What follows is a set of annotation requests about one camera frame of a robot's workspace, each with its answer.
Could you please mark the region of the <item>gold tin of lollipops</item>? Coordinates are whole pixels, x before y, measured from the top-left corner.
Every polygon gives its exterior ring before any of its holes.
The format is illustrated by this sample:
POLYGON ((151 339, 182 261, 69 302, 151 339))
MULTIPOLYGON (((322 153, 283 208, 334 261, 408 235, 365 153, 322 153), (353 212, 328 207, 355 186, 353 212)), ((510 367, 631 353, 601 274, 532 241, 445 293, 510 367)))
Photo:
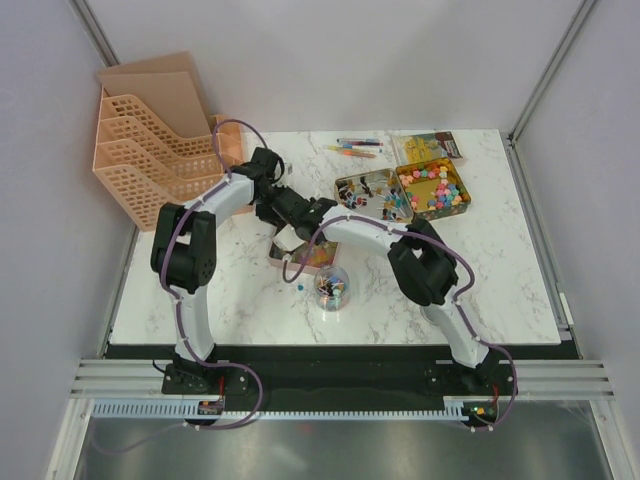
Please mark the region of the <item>gold tin of lollipops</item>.
POLYGON ((393 169, 380 169, 339 178, 334 183, 338 203, 354 213, 378 220, 410 222, 414 211, 393 169))

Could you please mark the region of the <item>gold tin of star candies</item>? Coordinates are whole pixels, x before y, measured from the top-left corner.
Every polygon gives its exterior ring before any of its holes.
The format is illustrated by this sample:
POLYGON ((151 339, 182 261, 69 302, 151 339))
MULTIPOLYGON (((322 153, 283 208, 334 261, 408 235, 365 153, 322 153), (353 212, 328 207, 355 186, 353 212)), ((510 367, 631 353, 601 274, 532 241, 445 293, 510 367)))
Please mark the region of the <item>gold tin of star candies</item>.
POLYGON ((409 207, 416 217, 437 220, 466 212, 471 196, 449 158, 398 166, 409 207))

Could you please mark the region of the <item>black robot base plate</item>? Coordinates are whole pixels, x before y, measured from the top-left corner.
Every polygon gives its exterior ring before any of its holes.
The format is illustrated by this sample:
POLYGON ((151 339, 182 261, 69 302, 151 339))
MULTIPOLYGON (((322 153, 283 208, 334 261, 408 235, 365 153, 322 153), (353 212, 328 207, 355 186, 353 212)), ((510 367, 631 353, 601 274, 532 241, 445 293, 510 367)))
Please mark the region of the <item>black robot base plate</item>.
POLYGON ((446 347, 432 346, 217 346, 207 368, 223 372, 222 386, 205 394, 237 400, 242 407, 302 400, 341 406, 375 406, 385 401, 415 406, 420 397, 509 396, 515 375, 505 354, 492 383, 469 392, 455 384, 454 361, 446 347))

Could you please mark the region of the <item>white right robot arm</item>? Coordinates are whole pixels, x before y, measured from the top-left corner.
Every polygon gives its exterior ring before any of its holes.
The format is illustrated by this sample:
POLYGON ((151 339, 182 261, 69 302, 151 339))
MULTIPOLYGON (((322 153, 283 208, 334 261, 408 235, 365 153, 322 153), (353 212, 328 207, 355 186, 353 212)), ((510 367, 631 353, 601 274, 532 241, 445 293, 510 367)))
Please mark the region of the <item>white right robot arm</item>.
POLYGON ((428 221, 377 220, 330 199, 306 200, 290 188, 280 190, 270 209, 310 245, 332 241, 386 258, 404 296, 444 334, 454 361, 453 382, 473 394, 493 383, 498 360, 474 329, 461 299, 475 275, 428 221))

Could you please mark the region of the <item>pink tray of gummy candies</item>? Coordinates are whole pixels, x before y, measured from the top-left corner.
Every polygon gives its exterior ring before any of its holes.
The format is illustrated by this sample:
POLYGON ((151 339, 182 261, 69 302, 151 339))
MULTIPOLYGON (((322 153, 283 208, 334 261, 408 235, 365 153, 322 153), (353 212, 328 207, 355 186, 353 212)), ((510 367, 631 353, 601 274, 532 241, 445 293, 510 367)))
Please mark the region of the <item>pink tray of gummy candies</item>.
MULTIPOLYGON (((287 261, 287 270, 296 272, 304 260, 309 248, 308 243, 300 245, 292 251, 285 251, 279 248, 275 243, 271 243, 268 253, 268 260, 274 267, 282 268, 284 261, 287 261)), ((311 249, 311 256, 304 265, 302 270, 305 274, 315 274, 318 270, 333 265, 339 250, 339 244, 336 242, 323 242, 314 245, 311 249)))

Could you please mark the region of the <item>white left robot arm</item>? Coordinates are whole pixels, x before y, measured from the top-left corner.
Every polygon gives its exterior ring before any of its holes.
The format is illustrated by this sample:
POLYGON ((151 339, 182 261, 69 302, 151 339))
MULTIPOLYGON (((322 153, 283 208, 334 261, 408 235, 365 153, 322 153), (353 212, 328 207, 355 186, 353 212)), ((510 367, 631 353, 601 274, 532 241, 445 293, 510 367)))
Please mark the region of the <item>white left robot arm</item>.
POLYGON ((277 229, 285 221, 271 208, 277 183, 287 172, 275 152, 258 147, 250 161, 231 169, 231 177, 188 206, 161 207, 151 268, 175 303, 178 340, 165 367, 164 394, 205 394, 222 386, 209 326, 207 285, 216 269, 217 228, 234 212, 253 206, 257 217, 277 229))

